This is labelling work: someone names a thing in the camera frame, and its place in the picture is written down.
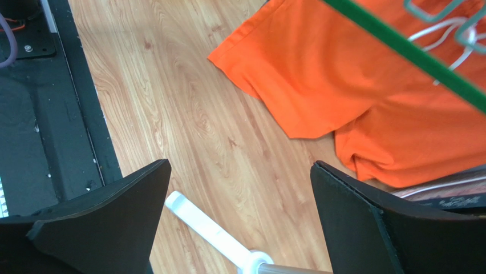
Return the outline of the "orange mesh shorts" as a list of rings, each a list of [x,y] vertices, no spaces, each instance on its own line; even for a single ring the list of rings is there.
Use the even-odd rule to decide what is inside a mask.
[[[359,180],[394,188],[485,163],[485,115],[322,1],[269,1],[209,60],[290,138],[335,136]]]

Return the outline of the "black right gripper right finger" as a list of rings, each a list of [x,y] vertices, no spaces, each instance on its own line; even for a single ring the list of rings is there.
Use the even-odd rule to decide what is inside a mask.
[[[485,211],[411,202],[322,161],[310,180],[334,273],[485,272]]]

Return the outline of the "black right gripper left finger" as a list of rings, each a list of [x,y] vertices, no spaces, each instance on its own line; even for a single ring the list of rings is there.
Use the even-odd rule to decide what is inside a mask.
[[[29,216],[1,219],[2,273],[147,273],[171,164],[157,160]]]

